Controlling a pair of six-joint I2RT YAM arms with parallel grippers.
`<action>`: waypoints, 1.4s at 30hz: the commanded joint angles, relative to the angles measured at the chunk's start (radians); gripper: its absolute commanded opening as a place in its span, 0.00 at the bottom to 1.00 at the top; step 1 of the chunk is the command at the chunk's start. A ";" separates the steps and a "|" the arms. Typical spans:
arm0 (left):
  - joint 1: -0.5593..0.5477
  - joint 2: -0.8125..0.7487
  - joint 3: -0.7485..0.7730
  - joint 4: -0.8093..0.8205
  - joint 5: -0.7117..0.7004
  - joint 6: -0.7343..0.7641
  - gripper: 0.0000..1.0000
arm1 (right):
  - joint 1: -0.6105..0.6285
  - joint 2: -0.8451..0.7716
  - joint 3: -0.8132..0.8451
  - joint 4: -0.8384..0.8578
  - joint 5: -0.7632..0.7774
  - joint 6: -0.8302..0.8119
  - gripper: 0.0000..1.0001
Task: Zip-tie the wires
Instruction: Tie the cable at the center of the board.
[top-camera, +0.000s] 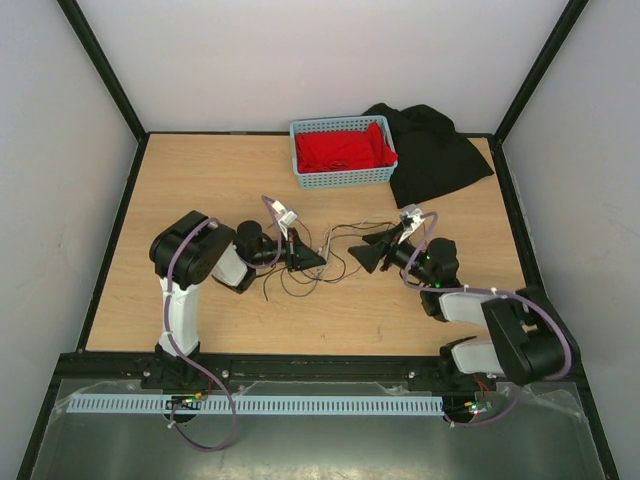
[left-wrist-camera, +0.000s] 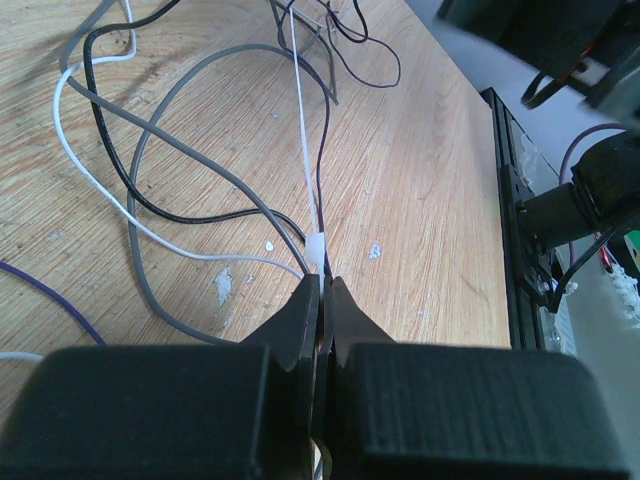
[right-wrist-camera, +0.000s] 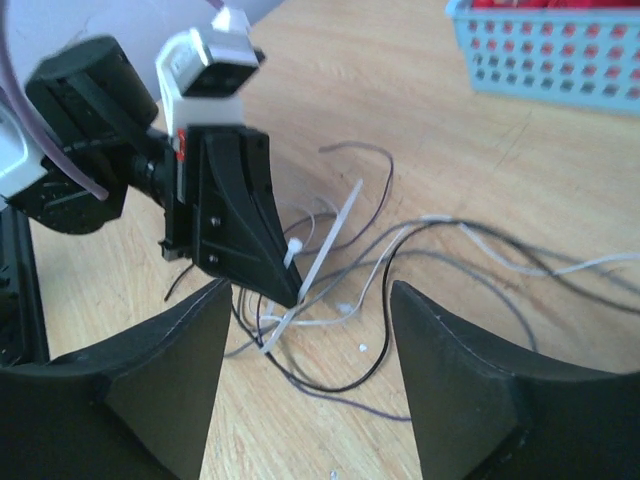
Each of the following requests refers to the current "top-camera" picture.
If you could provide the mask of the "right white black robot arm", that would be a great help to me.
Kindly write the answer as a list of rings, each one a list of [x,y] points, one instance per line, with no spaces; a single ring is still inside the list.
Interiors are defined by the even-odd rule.
[[[471,336],[441,349],[439,381],[458,389],[472,374],[504,377],[524,386],[562,379],[580,361],[579,346],[543,288],[516,291],[472,288],[457,278],[456,243],[434,238],[413,246],[400,226],[362,237],[349,254],[369,273],[399,269],[406,286],[419,291],[425,313],[444,323],[466,323],[489,337]]]

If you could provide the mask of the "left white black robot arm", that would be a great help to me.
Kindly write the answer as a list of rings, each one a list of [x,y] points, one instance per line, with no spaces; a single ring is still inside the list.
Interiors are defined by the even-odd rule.
[[[326,260],[300,238],[287,212],[270,238],[253,220],[235,229],[191,211],[152,242],[149,257],[163,292],[163,331],[156,351],[164,375],[177,387],[194,384],[200,373],[197,315],[201,284],[213,278],[231,291],[244,293],[257,271],[282,263],[289,271],[321,267]]]

